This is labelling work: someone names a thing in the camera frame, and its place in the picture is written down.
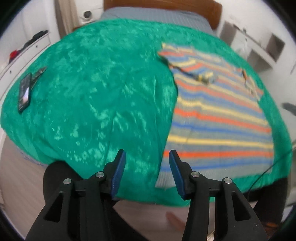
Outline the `person's hand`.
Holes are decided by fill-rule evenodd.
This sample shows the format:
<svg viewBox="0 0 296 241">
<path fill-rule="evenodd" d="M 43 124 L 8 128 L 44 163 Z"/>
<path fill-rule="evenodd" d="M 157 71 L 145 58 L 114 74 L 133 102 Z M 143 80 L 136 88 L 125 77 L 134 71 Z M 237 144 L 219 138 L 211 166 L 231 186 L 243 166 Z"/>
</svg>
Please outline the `person's hand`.
<svg viewBox="0 0 296 241">
<path fill-rule="evenodd" d="M 178 218 L 174 213 L 166 212 L 166 219 L 175 230 L 184 232 L 186 223 Z"/>
</svg>

